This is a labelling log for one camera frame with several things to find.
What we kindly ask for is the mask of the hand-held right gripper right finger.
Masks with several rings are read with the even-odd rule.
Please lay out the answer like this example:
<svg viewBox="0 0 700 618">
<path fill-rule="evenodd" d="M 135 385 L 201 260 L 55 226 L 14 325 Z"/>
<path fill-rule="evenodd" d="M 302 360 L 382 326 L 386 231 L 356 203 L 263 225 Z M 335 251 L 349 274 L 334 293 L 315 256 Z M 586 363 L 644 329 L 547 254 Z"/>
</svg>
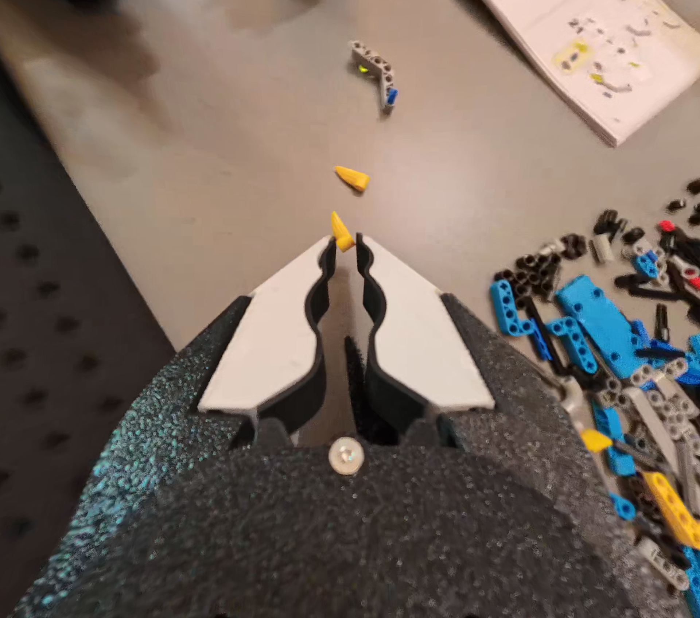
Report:
<svg viewBox="0 0 700 618">
<path fill-rule="evenodd" d="M 401 435 L 431 413 L 492 411 L 494 396 L 446 294 L 373 238 L 359 232 L 355 241 L 363 307 L 372 320 L 365 371 L 372 409 Z"/>
</svg>

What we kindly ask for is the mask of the grey desk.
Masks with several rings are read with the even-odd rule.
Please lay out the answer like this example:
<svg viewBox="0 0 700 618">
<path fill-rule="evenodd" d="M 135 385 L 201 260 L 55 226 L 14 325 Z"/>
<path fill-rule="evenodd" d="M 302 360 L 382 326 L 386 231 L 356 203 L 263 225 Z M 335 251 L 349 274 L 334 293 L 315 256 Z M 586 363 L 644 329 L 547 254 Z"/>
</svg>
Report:
<svg viewBox="0 0 700 618">
<path fill-rule="evenodd" d="M 518 253 L 605 207 L 653 222 L 699 171 L 698 83 L 610 148 L 481 0 L 1 0 L 1 53 L 178 348 L 332 211 L 492 324 Z"/>
</svg>

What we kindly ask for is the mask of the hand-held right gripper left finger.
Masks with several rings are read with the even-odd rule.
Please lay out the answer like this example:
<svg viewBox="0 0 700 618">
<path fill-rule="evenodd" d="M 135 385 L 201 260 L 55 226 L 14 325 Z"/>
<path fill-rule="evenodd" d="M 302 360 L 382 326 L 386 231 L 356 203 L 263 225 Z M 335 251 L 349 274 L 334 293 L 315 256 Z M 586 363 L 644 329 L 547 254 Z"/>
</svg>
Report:
<svg viewBox="0 0 700 618">
<path fill-rule="evenodd" d="M 330 306 L 335 240 L 322 237 L 244 300 L 199 399 L 201 415 L 232 415 L 254 428 L 279 421 L 289 435 L 323 405 L 326 364 L 320 322 Z"/>
</svg>

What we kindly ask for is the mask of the open instruction booklet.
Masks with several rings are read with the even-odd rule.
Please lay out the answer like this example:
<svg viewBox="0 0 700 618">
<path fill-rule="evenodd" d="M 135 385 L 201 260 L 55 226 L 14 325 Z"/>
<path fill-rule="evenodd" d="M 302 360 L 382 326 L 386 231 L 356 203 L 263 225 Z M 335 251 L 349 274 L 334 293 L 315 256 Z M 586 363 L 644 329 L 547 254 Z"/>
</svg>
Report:
<svg viewBox="0 0 700 618">
<path fill-rule="evenodd" d="M 612 147 L 699 79 L 699 33 L 662 0 L 482 0 Z"/>
</svg>

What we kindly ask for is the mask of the yellow cone piece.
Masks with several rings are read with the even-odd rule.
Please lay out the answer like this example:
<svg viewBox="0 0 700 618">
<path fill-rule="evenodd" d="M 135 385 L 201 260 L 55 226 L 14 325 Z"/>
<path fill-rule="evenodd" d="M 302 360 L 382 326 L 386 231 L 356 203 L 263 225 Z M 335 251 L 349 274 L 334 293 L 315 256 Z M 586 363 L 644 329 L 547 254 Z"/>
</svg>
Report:
<svg viewBox="0 0 700 618">
<path fill-rule="evenodd" d="M 331 212 L 330 224 L 337 248 L 342 253 L 345 253 L 348 250 L 352 249 L 355 246 L 354 235 L 346 227 L 345 223 L 340 218 L 337 211 Z"/>
<path fill-rule="evenodd" d="M 370 182 L 369 175 L 352 168 L 335 166 L 334 172 L 343 183 L 357 193 L 364 193 Z"/>
</svg>

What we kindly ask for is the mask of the grey angled beam piece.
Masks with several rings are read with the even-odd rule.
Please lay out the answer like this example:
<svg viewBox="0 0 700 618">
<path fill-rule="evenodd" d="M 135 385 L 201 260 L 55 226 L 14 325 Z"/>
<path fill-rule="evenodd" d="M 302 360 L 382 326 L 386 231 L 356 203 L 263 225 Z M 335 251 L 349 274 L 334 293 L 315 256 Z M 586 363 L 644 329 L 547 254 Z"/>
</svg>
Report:
<svg viewBox="0 0 700 618">
<path fill-rule="evenodd" d="M 368 73 L 366 75 L 377 82 L 380 98 L 380 111 L 384 115 L 390 115 L 395 105 L 391 109 L 385 108 L 384 96 L 388 87 L 397 88 L 395 71 L 392 65 L 379 53 L 375 52 L 373 49 L 359 40 L 351 41 L 349 43 L 349 49 L 351 61 L 355 67 L 357 64 L 365 66 L 368 69 Z"/>
</svg>

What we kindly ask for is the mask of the pile of small brick pieces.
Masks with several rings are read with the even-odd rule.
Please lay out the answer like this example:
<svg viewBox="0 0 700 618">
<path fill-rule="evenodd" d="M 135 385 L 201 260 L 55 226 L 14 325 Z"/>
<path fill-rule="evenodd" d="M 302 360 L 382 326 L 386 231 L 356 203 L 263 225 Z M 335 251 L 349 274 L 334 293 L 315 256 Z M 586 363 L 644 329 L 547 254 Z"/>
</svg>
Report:
<svg viewBox="0 0 700 618">
<path fill-rule="evenodd" d="M 636 556 L 698 617 L 699 334 L 676 347 L 669 306 L 699 326 L 699 236 L 606 209 L 589 237 L 518 257 L 489 291 L 500 331 L 552 370 Z"/>
</svg>

